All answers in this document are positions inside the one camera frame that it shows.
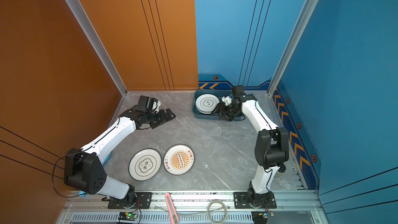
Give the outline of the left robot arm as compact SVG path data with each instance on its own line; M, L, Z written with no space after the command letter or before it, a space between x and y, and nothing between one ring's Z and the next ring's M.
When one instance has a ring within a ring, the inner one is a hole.
M128 135L148 124L154 129L176 118L169 109L146 110L134 107L95 140L80 149L72 148L65 155L64 183L90 195L117 199L127 206L136 202L135 187L108 176L103 162Z

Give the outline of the large white flower plate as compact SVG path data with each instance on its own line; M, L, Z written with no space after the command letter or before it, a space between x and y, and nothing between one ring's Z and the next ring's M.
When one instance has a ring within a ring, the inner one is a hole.
M129 163L129 174L137 181L152 179L161 168L162 158L158 151L147 148L136 153Z

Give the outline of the sunburst plate front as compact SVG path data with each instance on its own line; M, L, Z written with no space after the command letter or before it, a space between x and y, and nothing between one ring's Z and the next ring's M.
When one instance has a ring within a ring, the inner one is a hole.
M164 155L163 166L174 176L188 173L194 166L195 155L193 150L183 144L172 146Z

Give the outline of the white flower plate back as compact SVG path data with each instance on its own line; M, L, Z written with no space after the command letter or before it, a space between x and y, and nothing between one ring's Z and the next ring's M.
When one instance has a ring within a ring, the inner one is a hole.
M211 114L219 104L220 100L213 94L203 94L195 101L196 109L202 114Z

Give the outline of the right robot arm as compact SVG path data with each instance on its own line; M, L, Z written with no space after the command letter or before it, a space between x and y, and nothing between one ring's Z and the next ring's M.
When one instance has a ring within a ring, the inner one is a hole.
M255 159L258 167L247 190L248 203L254 208L275 208L271 184L277 172L289 160L287 129L273 123L253 95L224 97L212 113L228 121L243 116L257 131Z

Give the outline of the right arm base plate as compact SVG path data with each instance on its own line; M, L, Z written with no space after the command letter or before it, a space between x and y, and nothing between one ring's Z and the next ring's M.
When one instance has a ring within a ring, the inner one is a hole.
M235 192L234 206L237 209L243 208L268 208L276 209L277 203L274 194L270 191L266 194L255 194L250 192Z

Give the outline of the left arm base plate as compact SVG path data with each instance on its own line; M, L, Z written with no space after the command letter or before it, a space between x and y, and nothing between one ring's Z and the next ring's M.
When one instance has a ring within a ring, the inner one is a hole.
M134 203L125 203L120 199L111 198L108 203L108 209L136 209L139 207L140 209L149 209L151 200L152 200L152 192L136 192L135 202Z

